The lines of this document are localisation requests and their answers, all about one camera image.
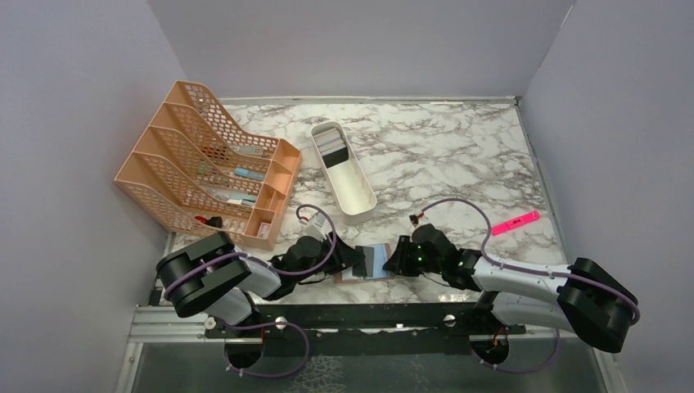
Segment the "black credit card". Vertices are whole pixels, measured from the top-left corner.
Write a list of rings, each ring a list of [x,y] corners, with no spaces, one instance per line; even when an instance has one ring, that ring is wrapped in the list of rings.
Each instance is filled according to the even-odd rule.
[[[352,267],[352,274],[356,278],[373,279],[376,248],[374,246],[356,246],[355,250],[362,254],[363,259]]]

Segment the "brown leather card holder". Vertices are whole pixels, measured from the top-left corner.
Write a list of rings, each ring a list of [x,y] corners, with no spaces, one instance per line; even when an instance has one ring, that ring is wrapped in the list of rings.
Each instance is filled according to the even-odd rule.
[[[378,282],[394,279],[394,274],[385,270],[385,263],[392,255],[388,243],[356,246],[355,250],[364,256],[364,261],[339,272],[334,278],[335,283]]]

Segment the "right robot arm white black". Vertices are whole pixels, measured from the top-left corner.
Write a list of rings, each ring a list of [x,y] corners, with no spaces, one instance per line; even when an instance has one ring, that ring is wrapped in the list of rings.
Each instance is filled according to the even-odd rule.
[[[431,224],[402,236],[384,268],[404,277],[437,273],[453,288],[482,293],[488,302],[473,309],[472,322],[484,333],[537,325],[619,353],[638,321],[636,296],[593,260],[535,265],[498,259],[485,249],[456,247]]]

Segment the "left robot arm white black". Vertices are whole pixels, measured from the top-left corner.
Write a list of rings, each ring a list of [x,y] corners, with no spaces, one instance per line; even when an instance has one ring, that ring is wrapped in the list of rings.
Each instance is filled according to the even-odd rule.
[[[314,274],[334,275],[365,259],[361,251],[329,233],[324,240],[302,236],[285,253],[265,262],[239,250],[227,233],[219,232],[168,254],[155,271],[178,317],[207,313],[243,337],[257,325],[252,295],[278,300]]]

